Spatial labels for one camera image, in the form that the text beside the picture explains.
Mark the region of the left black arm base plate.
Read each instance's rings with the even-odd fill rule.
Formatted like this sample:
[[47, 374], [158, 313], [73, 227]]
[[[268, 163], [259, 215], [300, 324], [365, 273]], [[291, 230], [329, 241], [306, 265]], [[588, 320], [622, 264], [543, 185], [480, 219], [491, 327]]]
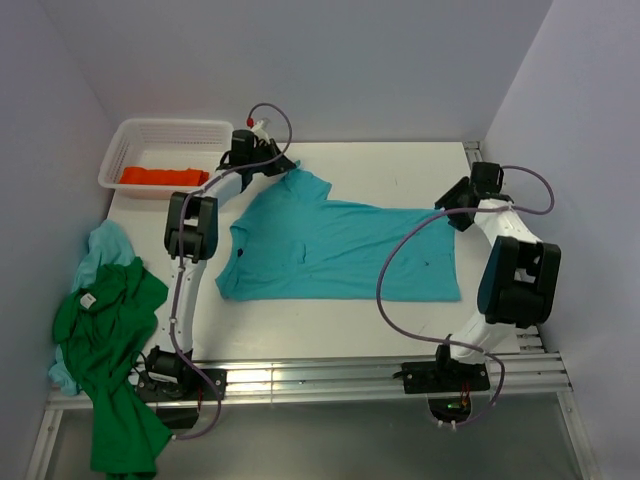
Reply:
[[134, 391], [146, 404], [151, 405], [165, 426], [172, 430], [187, 430], [196, 425], [207, 402], [223, 399], [227, 385], [227, 371], [205, 369], [209, 378], [189, 370], [182, 382], [159, 373], [142, 372]]

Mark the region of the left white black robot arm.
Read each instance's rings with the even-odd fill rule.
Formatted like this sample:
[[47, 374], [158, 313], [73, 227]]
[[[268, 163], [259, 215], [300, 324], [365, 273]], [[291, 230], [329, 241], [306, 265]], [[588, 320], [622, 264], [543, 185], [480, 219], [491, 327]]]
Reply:
[[199, 285], [219, 243], [219, 210], [243, 193], [254, 175], [273, 177], [295, 169], [286, 151], [267, 133], [265, 119], [249, 119], [245, 129], [232, 133], [213, 178], [170, 198], [164, 233], [171, 259], [168, 319], [158, 324], [164, 337], [151, 349], [145, 368], [172, 399], [190, 395], [202, 378], [192, 361], [193, 321]]

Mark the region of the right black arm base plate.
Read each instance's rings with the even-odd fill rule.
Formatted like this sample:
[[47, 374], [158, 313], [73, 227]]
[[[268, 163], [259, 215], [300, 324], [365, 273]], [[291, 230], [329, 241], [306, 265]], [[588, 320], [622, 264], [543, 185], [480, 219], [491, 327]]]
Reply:
[[392, 376], [402, 381], [405, 394], [483, 392], [490, 389], [485, 365], [405, 362]]

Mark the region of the teal t-shirt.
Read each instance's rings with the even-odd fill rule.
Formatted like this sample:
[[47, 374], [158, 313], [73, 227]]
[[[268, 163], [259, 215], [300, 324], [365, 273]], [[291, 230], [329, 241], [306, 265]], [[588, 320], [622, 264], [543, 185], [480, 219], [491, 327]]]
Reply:
[[331, 184], [293, 170], [257, 194], [230, 227], [229, 260], [216, 279], [236, 302], [373, 299], [457, 302], [455, 232], [439, 219], [392, 250], [431, 209], [332, 200]]

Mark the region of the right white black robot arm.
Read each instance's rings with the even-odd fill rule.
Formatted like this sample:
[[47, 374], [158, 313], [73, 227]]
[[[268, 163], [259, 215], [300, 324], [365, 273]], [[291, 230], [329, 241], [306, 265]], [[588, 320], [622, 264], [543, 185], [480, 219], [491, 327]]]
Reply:
[[515, 204], [502, 192], [509, 168], [475, 162], [471, 173], [436, 203], [458, 232], [476, 226], [491, 251], [481, 277], [476, 310], [471, 319], [442, 348], [446, 357], [433, 365], [435, 383], [452, 390], [468, 370], [516, 329], [542, 324], [549, 318], [559, 275], [561, 249], [533, 234], [521, 218], [532, 209]]

